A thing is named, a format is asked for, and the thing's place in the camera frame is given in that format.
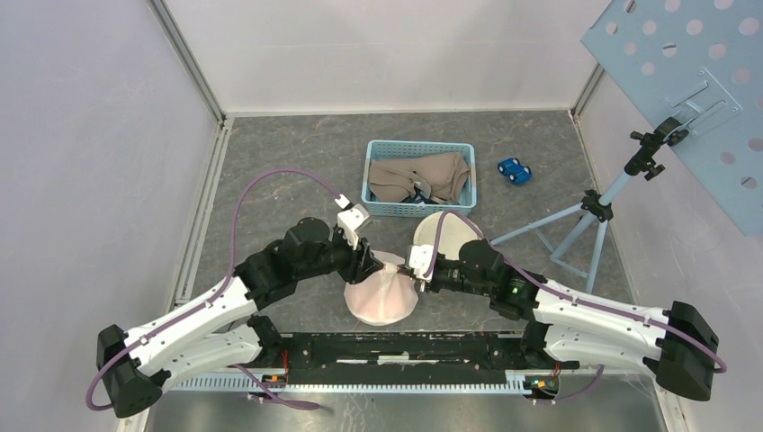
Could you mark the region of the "white mesh laundry bag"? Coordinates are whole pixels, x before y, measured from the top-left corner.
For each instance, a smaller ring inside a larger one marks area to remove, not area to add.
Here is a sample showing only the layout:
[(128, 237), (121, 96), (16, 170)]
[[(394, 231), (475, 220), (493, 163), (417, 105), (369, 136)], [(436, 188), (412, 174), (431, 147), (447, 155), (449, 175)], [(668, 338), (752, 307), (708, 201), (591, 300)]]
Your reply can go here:
[(400, 256), (373, 251), (383, 264), (382, 270), (361, 283), (347, 283), (344, 290), (346, 307), (361, 322), (371, 326), (387, 326), (408, 317), (417, 306), (418, 296), (413, 279), (398, 272), (404, 264)]

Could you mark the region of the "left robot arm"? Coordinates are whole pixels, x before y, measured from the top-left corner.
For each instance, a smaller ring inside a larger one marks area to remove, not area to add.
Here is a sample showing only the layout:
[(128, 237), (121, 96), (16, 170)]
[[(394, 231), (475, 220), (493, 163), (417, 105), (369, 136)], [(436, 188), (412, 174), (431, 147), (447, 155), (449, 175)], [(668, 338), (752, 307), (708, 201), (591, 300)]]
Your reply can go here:
[(343, 228), (304, 218), (185, 305), (137, 327), (103, 328), (96, 339), (94, 382), (103, 384), (109, 401), (95, 404), (90, 386), (87, 407), (125, 419), (197, 374), (254, 360), (275, 365), (283, 343), (270, 330), (258, 334), (258, 324), (222, 335), (215, 330), (294, 294), (303, 280), (336, 273), (344, 282), (358, 284), (384, 267), (366, 239), (351, 243)]

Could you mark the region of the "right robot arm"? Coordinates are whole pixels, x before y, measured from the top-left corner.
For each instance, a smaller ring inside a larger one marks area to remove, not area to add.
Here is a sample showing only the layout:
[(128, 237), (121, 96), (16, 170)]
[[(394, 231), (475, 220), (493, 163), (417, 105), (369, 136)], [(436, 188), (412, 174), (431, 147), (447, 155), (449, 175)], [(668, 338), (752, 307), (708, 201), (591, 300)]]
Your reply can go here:
[(509, 264), (486, 240), (461, 245), (455, 260), (432, 245), (412, 246), (405, 267), (426, 291), (484, 296), (501, 317), (526, 321), (519, 353), (532, 367), (554, 360), (650, 373), (692, 401), (709, 401), (714, 377), (726, 370), (717, 334), (682, 301), (663, 309), (597, 297)]

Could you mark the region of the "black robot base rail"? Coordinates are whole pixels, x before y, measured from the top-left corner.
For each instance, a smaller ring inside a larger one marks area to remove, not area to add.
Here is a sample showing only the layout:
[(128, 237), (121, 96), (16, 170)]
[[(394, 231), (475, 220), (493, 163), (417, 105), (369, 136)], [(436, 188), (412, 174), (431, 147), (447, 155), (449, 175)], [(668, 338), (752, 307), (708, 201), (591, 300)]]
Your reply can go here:
[(575, 370), (517, 332), (284, 334), (251, 368), (282, 368), (289, 384), (499, 384), (507, 371)]

